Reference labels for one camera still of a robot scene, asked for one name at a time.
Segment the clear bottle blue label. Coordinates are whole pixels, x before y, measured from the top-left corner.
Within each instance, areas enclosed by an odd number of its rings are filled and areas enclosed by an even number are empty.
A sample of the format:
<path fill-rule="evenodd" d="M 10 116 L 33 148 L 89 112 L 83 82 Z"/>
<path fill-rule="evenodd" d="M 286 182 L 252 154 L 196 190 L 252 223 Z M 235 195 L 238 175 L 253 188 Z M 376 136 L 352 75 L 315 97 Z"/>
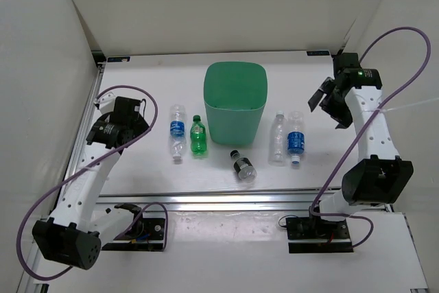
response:
<path fill-rule="evenodd" d="M 292 165 L 299 166 L 305 153 L 304 115 L 299 111 L 293 111 L 289 114 L 287 123 L 287 153 Z"/>
<path fill-rule="evenodd" d="M 170 108 L 169 151 L 174 163 L 181 163 L 187 149 L 186 110 L 183 105 L 174 104 Z"/>

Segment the green plastic soda bottle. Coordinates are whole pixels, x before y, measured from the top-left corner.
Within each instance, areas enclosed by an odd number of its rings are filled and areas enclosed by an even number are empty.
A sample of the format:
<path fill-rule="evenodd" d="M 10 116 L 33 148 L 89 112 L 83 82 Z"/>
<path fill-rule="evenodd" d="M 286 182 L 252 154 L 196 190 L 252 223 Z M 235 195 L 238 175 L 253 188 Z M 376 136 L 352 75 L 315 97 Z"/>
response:
<path fill-rule="evenodd" d="M 191 151 L 195 157 L 207 156 L 206 127 L 201 121 L 201 116 L 194 115 L 190 129 Z"/>

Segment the clear bottle white cap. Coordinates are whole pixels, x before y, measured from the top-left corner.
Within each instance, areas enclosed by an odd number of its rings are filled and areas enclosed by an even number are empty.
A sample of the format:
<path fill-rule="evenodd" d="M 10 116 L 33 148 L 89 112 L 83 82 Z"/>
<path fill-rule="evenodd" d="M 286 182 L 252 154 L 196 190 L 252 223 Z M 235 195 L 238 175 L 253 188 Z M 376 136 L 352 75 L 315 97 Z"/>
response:
<path fill-rule="evenodd" d="M 268 162 L 270 165 L 285 164 L 285 129 L 286 118 L 283 111 L 278 111 L 270 128 Z"/>

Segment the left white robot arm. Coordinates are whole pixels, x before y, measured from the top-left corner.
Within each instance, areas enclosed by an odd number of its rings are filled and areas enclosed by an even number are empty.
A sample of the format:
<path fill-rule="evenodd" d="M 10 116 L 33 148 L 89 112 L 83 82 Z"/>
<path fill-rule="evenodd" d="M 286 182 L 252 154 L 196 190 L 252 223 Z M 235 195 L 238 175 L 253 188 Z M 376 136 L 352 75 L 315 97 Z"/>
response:
<path fill-rule="evenodd" d="M 140 114 L 141 100 L 107 95 L 103 101 L 98 108 L 101 116 L 86 138 L 82 174 L 70 182 L 49 218 L 37 221 L 32 229 L 45 259 L 83 270 L 90 269 L 102 246 L 118 235 L 136 238 L 144 229 L 135 204 L 118 204 L 92 219 L 102 187 L 122 155 L 118 147 L 149 127 Z"/>

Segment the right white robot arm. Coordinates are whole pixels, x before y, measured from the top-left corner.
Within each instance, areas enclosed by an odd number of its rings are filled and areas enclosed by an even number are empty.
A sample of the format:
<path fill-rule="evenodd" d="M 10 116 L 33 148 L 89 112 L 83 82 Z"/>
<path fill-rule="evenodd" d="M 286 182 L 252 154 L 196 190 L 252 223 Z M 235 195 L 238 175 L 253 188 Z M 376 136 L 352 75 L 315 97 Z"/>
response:
<path fill-rule="evenodd" d="M 355 129 L 358 163 L 342 178 L 342 188 L 313 206 L 309 232 L 327 236 L 333 222 L 364 207 L 392 204 L 414 173 L 411 161 L 401 158 L 379 106 L 382 82 L 376 69 L 361 67 L 356 53 L 333 58 L 333 77 L 327 78 L 308 101 L 311 110 L 320 107 L 337 122 L 338 128 Z"/>

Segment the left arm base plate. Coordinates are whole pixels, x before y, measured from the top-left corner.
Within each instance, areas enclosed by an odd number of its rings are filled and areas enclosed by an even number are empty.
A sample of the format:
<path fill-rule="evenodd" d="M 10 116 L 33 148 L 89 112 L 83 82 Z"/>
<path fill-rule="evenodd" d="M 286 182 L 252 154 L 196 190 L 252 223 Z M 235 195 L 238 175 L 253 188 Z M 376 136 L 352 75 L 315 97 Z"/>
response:
<path fill-rule="evenodd" d="M 163 252 L 167 237 L 166 218 L 141 218 L 135 231 L 131 230 L 124 236 L 102 247 L 103 251 L 118 252 Z"/>

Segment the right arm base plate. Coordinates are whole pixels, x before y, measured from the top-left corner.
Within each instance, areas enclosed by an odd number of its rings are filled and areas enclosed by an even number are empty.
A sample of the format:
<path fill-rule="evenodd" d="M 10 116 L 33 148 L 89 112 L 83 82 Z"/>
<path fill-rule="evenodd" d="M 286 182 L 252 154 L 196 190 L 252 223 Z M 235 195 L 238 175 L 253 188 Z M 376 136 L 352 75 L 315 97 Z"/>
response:
<path fill-rule="evenodd" d="M 330 222 L 313 216 L 286 215 L 278 225 L 287 231 L 289 254 L 353 252 L 346 220 Z"/>

